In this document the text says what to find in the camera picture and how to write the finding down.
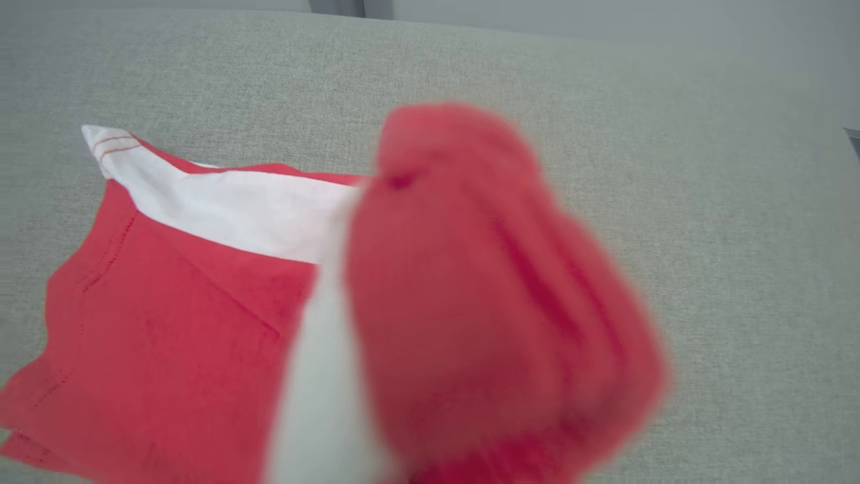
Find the gray fabric surface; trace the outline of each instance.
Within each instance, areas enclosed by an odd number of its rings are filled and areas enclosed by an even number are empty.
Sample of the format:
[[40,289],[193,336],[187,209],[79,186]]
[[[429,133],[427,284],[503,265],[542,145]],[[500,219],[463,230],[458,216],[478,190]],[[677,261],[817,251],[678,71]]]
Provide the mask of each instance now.
[[[706,59],[271,12],[54,11],[3,31],[0,375],[103,181],[78,131],[220,165],[368,171],[403,102],[518,123],[672,352],[659,418],[594,481],[860,481],[860,164],[803,92]],[[44,474],[0,463],[2,482]]]

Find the red stitching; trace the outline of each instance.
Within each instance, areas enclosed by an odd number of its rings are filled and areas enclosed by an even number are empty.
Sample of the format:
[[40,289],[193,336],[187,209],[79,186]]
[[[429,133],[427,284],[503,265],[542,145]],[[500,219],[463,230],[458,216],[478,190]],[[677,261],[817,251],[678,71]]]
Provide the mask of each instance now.
[[101,163],[101,161],[105,158],[105,155],[108,153],[123,152],[125,150],[131,150],[133,148],[140,148],[140,145],[128,146],[127,148],[117,148],[115,150],[107,150],[106,152],[102,153],[101,156],[99,157],[99,163]]
[[101,143],[104,143],[105,141],[110,141],[110,140],[129,140],[129,139],[131,139],[131,138],[134,138],[134,136],[131,136],[130,134],[129,134],[129,135],[127,135],[127,136],[112,136],[111,138],[105,138],[104,140],[96,141],[96,143],[90,147],[90,150],[91,150],[93,153],[95,153],[95,147],[96,147],[96,146],[99,146]]

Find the white stripe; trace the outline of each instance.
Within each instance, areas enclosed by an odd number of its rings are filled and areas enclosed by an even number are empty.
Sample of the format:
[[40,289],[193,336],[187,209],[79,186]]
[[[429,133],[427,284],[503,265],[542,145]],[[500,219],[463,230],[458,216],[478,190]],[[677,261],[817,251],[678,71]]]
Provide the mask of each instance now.
[[127,131],[88,125],[82,131],[102,174],[124,186],[141,213],[243,251],[315,263],[335,207],[355,191],[259,171],[188,174],[134,147],[139,143],[125,138]]
[[335,216],[281,390],[269,484],[378,484],[394,475],[376,432],[343,282],[354,199]]

